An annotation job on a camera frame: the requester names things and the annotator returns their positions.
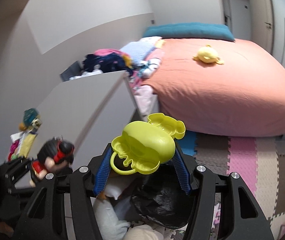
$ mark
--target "beige plush toy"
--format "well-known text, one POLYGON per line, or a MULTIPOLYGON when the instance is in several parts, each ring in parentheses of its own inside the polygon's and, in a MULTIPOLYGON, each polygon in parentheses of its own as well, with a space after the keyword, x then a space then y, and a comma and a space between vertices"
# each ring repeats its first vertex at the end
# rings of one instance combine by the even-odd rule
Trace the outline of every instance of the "beige plush toy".
POLYGON ((218 57, 218 52, 213 49, 210 45, 206 45, 206 47, 202 47, 199 49, 197 56, 193 57, 193 60, 205 63, 217 63, 219 65, 223 65, 225 62, 218 57))

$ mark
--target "coral bedspread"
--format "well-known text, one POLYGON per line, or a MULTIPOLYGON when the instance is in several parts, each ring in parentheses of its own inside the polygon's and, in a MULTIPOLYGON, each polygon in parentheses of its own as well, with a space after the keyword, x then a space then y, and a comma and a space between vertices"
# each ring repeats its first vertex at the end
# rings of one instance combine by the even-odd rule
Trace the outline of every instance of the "coral bedspread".
POLYGON ((143 82, 158 94, 161 111, 186 128, 215 135, 285 134, 285 69, 251 41, 167 39, 164 59, 143 82), (224 65, 192 60, 210 44, 224 65))

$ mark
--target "silver screw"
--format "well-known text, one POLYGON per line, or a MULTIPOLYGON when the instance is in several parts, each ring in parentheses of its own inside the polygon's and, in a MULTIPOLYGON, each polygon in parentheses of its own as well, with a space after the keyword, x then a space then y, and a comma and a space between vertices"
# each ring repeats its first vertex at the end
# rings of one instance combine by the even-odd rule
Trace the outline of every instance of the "silver screw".
POLYGON ((46 179, 52 179, 54 177, 54 175, 52 173, 48 173, 46 175, 46 179))
POLYGON ((233 172, 231 174, 231 176, 234 178, 234 179, 239 179, 240 175, 237 173, 237 172, 233 172))
POLYGON ((206 170, 206 167, 203 165, 199 165, 199 166, 197 166, 197 170, 200 172, 204 172, 206 170))
POLYGON ((82 166, 82 167, 79 168, 79 171, 80 171, 81 173, 85 173, 85 172, 88 171, 88 167, 87 167, 87 166, 82 166))

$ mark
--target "yellow-green plastic toy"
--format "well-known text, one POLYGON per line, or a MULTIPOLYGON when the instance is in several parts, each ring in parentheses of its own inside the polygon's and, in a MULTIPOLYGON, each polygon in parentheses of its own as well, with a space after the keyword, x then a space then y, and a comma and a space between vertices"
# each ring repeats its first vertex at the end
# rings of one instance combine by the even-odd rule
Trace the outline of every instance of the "yellow-green plastic toy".
POLYGON ((112 141, 114 153, 110 158, 112 169, 121 174, 135 172, 151 174, 161 163, 169 161, 175 154, 174 138, 181 139, 185 134, 185 125, 164 114, 151 114, 149 122, 135 121, 127 124, 122 135, 112 141), (131 163, 131 170, 118 169, 114 160, 116 155, 124 159, 124 166, 131 163))
POLYGON ((206 47, 202 47, 199 49, 197 56, 193 57, 193 60, 205 63, 217 63, 219 65, 223 65, 225 62, 218 57, 218 52, 213 49, 210 45, 206 45, 206 47))

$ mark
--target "trash bag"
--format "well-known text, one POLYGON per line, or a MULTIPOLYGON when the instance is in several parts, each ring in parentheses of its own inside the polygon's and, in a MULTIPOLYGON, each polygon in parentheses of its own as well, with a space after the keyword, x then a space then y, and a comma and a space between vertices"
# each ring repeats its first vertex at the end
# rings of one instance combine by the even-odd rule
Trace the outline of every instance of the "trash bag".
POLYGON ((141 217, 169 229, 179 229, 188 223, 194 198, 181 189, 172 163, 166 163, 142 177, 132 193, 131 204, 141 217))

